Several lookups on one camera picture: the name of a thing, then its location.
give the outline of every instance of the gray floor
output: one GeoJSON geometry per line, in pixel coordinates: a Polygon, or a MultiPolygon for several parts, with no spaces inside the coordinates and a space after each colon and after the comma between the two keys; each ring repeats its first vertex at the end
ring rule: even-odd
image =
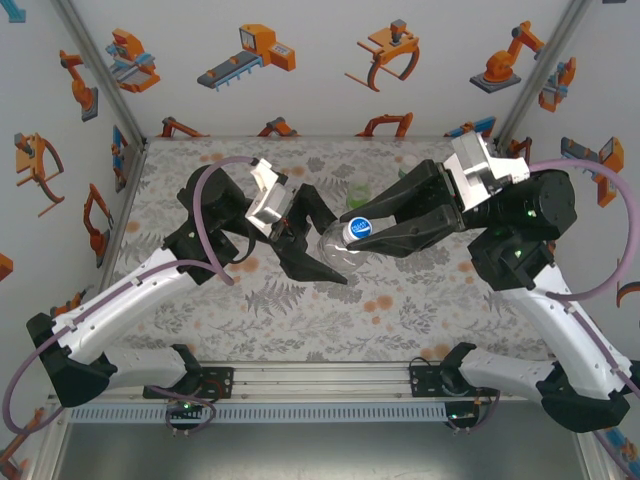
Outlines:
{"type": "Polygon", "coordinates": [[[486,428],[442,424],[220,425],[192,438],[161,426],[72,427],[59,479],[582,479],[574,436],[533,404],[486,428]]]}

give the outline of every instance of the white wall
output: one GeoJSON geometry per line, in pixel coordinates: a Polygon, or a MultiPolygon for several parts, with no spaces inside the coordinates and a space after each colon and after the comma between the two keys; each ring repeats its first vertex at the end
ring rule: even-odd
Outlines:
{"type": "MultiPolygon", "coordinates": [[[[161,81],[142,93],[123,91],[147,135],[159,134],[162,119],[170,115],[213,135],[256,135],[278,116],[302,135],[355,135],[372,117],[409,111],[414,113],[409,135],[442,135],[466,121],[504,119],[524,81],[489,95],[469,78],[509,46],[512,28],[525,20],[548,40],[568,1],[74,3],[100,48],[111,43],[112,30],[122,28],[156,57],[161,81]],[[421,57],[412,75],[402,82],[378,73],[379,93],[345,77],[350,72],[366,78],[371,54],[356,42],[398,18],[420,38],[421,57]],[[200,75],[241,50],[238,28],[246,23],[274,29],[278,41],[295,49],[297,68],[257,69],[219,92],[199,85],[200,75]]],[[[106,52],[104,58],[111,63],[106,52]]],[[[526,78],[534,64],[525,47],[515,72],[526,78]]],[[[397,65],[396,71],[406,63],[397,65]]],[[[393,132],[395,125],[379,130],[393,132]]]]}
{"type": "MultiPolygon", "coordinates": [[[[519,140],[527,135],[533,139],[533,162],[559,157],[562,137],[573,138],[597,152],[616,136],[625,150],[621,174],[640,196],[639,16],[638,2],[594,2],[560,58],[566,61],[576,57],[576,76],[568,97],[555,113],[534,105],[518,130],[519,140]]],[[[557,258],[571,289],[578,292],[594,287],[616,267],[626,241],[627,217],[619,194],[601,208],[596,201],[597,186],[590,176],[578,170],[570,173],[578,199],[578,221],[558,242],[557,258]]],[[[638,280],[640,257],[636,257],[622,284],[638,280]]],[[[627,356],[640,359],[639,294],[626,296],[621,308],[616,307],[615,290],[584,305],[616,347],[627,356]]],[[[633,408],[622,429],[640,443],[639,402],[633,408]]]]}
{"type": "MultiPolygon", "coordinates": [[[[33,350],[26,322],[39,312],[63,305],[88,284],[100,283],[89,235],[82,223],[83,205],[94,183],[116,222],[126,191],[116,195],[111,159],[112,127],[118,121],[99,93],[97,118],[83,123],[80,105],[71,92],[71,76],[60,65],[58,52],[78,53],[50,2],[19,0],[27,11],[26,23],[9,24],[0,12],[0,253],[14,262],[14,271],[0,282],[0,389],[33,350]],[[34,132],[49,140],[61,157],[64,173],[50,182],[52,191],[65,200],[38,218],[49,201],[34,182],[21,187],[26,176],[16,174],[13,136],[34,132]]],[[[88,86],[96,81],[90,71],[78,70],[88,86]]],[[[45,167],[53,161],[45,154],[45,167]]],[[[93,212],[94,225],[107,228],[101,212],[93,212]]],[[[40,362],[18,386],[12,411],[26,424],[33,410],[42,406],[51,389],[40,362]]],[[[13,437],[0,427],[0,448],[13,437]]]]}

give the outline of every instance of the floral tablecloth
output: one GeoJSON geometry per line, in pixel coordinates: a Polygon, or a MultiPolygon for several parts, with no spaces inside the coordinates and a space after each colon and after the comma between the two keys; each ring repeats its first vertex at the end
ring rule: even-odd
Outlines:
{"type": "MultiPolygon", "coordinates": [[[[407,159],[444,161],[451,153],[445,139],[153,141],[114,281],[184,222],[176,193],[202,165],[230,155],[264,157],[291,181],[314,184],[339,216],[347,210],[350,181],[366,177],[376,195],[397,180],[407,159]]],[[[246,167],[227,172],[248,196],[256,193],[246,167]]],[[[546,359],[548,350],[529,322],[475,274],[466,249],[475,235],[452,235],[404,259],[372,255],[347,286],[290,280],[270,248],[259,244],[245,262],[227,267],[236,285],[214,277],[165,302],[120,344],[186,343],[203,361],[407,361],[417,355],[439,359],[469,341],[496,353],[546,359]]],[[[310,237],[310,249],[316,239],[310,237]]],[[[246,248],[244,239],[232,241],[241,252],[246,248]]]]}

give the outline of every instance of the green object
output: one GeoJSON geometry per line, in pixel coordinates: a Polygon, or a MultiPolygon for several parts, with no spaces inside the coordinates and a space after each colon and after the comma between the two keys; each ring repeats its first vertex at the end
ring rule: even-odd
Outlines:
{"type": "Polygon", "coordinates": [[[347,188],[347,208],[353,210],[371,200],[371,186],[368,182],[351,182],[347,188]]]}

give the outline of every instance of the table surface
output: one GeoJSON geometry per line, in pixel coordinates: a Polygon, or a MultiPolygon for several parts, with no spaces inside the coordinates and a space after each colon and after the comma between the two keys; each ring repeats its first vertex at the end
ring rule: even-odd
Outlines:
{"type": "MultiPolygon", "coordinates": [[[[264,157],[290,181],[316,186],[336,215],[347,211],[350,181],[366,177],[374,196],[394,183],[411,156],[444,161],[449,140],[187,139],[150,144],[120,246],[113,280],[136,268],[186,219],[176,199],[190,174],[230,155],[264,157]]],[[[244,166],[227,172],[247,196],[256,186],[244,166]]],[[[477,232],[454,234],[405,259],[372,255],[347,286],[299,283],[280,269],[266,245],[171,299],[119,343],[160,348],[186,343],[202,361],[408,361],[441,359],[458,342],[531,360],[548,349],[526,318],[475,273],[467,244],[477,232]]],[[[243,252],[246,241],[232,236],[243,252]]],[[[309,249],[315,249],[312,230],[309,249]]]]}

